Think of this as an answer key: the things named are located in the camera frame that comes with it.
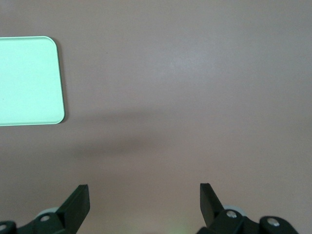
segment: black plastic bracket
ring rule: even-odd
[[[75,234],[90,210],[88,185],[79,185],[55,213],[45,213],[16,227],[14,221],[0,222],[0,234]]]
[[[265,216],[256,223],[237,211],[225,210],[210,184],[200,184],[200,209],[207,226],[197,234],[298,234],[279,217]]]

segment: rounded corner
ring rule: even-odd
[[[65,111],[63,111],[62,113],[61,113],[61,115],[59,116],[59,118],[55,121],[55,123],[54,124],[59,124],[59,123],[62,123],[64,120],[65,120]]]
[[[48,37],[48,36],[41,36],[41,37],[42,37],[42,38],[48,39],[50,42],[53,43],[53,45],[54,45],[56,48],[58,48],[58,45],[57,45],[57,43],[55,42],[55,40],[53,40],[53,38]]]

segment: light green plate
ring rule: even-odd
[[[0,38],[0,126],[56,124],[64,115],[54,41]]]

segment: screw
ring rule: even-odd
[[[230,218],[236,218],[237,217],[237,215],[234,211],[227,211],[226,215]]]
[[[279,222],[275,218],[268,218],[268,223],[271,224],[272,226],[278,227]]]
[[[0,231],[2,231],[4,229],[6,229],[6,225],[5,224],[0,225]]]
[[[44,221],[47,221],[49,219],[50,219],[50,216],[49,215],[45,215],[45,216],[41,217],[40,221],[44,222]]]

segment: metal screw head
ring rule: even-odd
[[[230,218],[236,218],[237,217],[237,215],[234,211],[227,211],[226,215]]]
[[[40,221],[41,221],[41,222],[44,222],[44,221],[47,221],[47,220],[49,220],[49,219],[50,219],[50,216],[49,216],[49,215],[45,215],[45,216],[42,216],[42,217],[41,217]]]
[[[4,229],[6,229],[6,225],[5,224],[0,225],[0,231],[2,231]]]
[[[271,224],[274,227],[278,227],[279,226],[279,222],[275,219],[275,218],[268,218],[268,223]]]

